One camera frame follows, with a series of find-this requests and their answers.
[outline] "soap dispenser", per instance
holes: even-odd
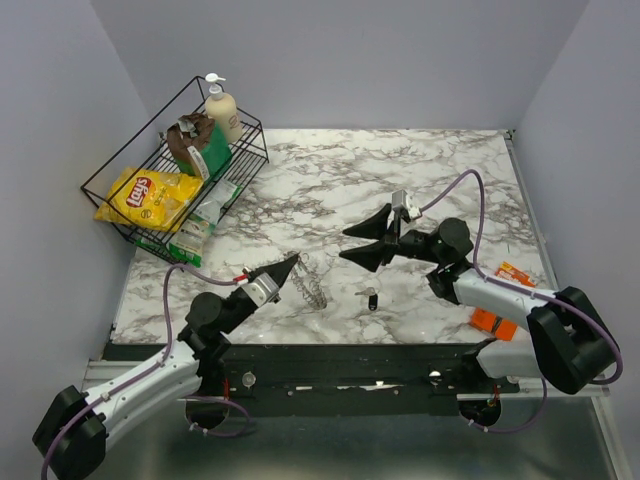
[[[231,95],[222,91],[218,82],[223,82],[226,78],[221,78],[215,73],[210,73],[205,80],[211,84],[209,87],[209,98],[204,102],[204,109],[209,118],[213,118],[218,125],[227,143],[237,142],[242,137],[242,123],[238,118],[236,101]]]

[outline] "yellow chip bag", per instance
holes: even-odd
[[[94,216],[96,220],[124,225],[133,222],[141,227],[166,232],[203,184],[202,178],[186,173],[140,170],[131,177],[133,172],[134,168],[127,167],[120,174],[107,194],[107,198],[110,198],[120,189],[111,199],[114,208],[103,202]],[[178,231],[178,223],[174,225],[173,232]]]

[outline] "marble surface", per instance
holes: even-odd
[[[429,343],[477,342],[486,334],[468,325],[473,309],[437,299],[425,275],[433,265],[396,257],[370,273],[338,257],[368,240],[341,230],[375,213],[404,188],[416,204],[433,199],[461,172],[478,169],[487,190],[481,264],[494,271],[508,261],[545,286],[542,262],[502,134],[454,130],[271,130],[271,164],[265,166],[222,220],[206,245],[201,271],[218,279],[249,267],[303,256],[326,308],[310,305],[292,282],[282,301],[267,305],[229,336],[234,343]],[[469,177],[418,220],[432,230],[447,217],[466,220],[475,236],[478,187]],[[162,280],[167,264],[138,251],[132,262],[112,332],[115,343],[159,343],[166,338]],[[366,287],[379,292],[370,312]],[[185,324],[191,300],[204,290],[226,295],[187,273],[176,272],[169,290],[175,332]],[[519,331],[518,336],[526,336]]]

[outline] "wall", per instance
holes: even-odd
[[[589,292],[625,373],[613,405],[640,478],[640,4],[592,1],[518,127],[516,152],[560,284]]]
[[[79,186],[147,117],[87,1],[2,8],[0,478],[26,479],[42,415],[107,338],[130,255]]]
[[[143,102],[229,78],[269,127],[513,128],[587,0],[92,0]]]

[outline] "red logo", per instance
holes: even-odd
[[[136,184],[131,189],[131,193],[127,197],[127,205],[138,208],[142,206],[144,197],[147,196],[149,190],[153,187],[153,182],[147,177],[136,178]]]

